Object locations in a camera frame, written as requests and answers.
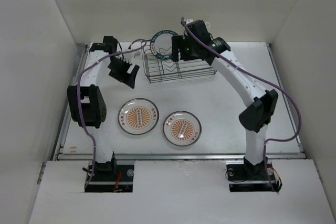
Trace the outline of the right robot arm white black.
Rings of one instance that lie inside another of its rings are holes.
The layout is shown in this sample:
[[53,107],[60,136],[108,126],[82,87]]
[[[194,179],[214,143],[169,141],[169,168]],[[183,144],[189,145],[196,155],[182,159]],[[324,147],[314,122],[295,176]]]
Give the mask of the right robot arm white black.
[[205,22],[181,20],[183,35],[172,37],[172,58],[202,59],[219,72],[242,99],[245,110],[238,116],[246,130],[244,175],[255,180],[267,175],[264,142],[278,100],[275,90],[267,90],[242,67],[230,45],[222,38],[212,39]]

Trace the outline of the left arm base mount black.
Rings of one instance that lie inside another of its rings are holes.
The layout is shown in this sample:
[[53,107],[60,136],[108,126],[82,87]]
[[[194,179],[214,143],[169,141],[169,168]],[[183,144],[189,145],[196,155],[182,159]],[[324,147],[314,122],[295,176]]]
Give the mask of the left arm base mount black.
[[95,164],[94,176],[88,185],[84,185],[86,193],[132,193],[134,165]]

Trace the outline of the rearmost teal lettered plate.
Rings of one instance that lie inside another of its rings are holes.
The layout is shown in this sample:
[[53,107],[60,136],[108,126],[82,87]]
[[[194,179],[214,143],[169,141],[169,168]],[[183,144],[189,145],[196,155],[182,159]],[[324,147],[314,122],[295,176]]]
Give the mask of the rearmost teal lettered plate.
[[150,51],[153,56],[160,60],[170,60],[173,36],[178,36],[178,33],[169,29],[158,31],[150,40]]

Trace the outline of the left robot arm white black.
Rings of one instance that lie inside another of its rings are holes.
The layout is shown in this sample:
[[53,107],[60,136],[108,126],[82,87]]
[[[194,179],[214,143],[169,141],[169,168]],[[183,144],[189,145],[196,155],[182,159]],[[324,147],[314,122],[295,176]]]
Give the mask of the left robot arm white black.
[[98,73],[107,60],[109,76],[131,89],[135,88],[135,79],[140,67],[133,65],[125,56],[143,49],[146,45],[146,40],[137,39],[130,43],[127,50],[123,50],[115,37],[105,36],[103,42],[90,46],[88,64],[78,74],[76,84],[67,88],[71,118],[92,140],[91,167],[83,169],[88,176],[87,183],[99,175],[105,180],[112,180],[118,172],[118,168],[112,163],[113,152],[110,152],[106,161],[97,160],[97,153],[103,149],[103,145],[88,131],[89,127],[99,129],[107,117],[107,106],[97,85]]

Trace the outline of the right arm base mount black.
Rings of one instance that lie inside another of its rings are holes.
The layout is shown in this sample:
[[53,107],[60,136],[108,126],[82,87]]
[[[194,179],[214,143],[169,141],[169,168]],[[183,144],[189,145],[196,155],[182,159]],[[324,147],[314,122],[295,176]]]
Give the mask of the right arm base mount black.
[[253,165],[247,159],[226,164],[225,176],[229,182],[229,190],[237,192],[280,192],[282,180],[271,163],[264,161]]

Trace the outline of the red rim plate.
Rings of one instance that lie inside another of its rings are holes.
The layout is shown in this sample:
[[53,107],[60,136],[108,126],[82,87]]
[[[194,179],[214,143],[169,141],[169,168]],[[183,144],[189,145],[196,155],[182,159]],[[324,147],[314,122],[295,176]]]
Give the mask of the red rim plate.
[[130,135],[143,135],[152,131],[159,121],[159,110],[150,100],[135,98],[119,110],[118,123]]

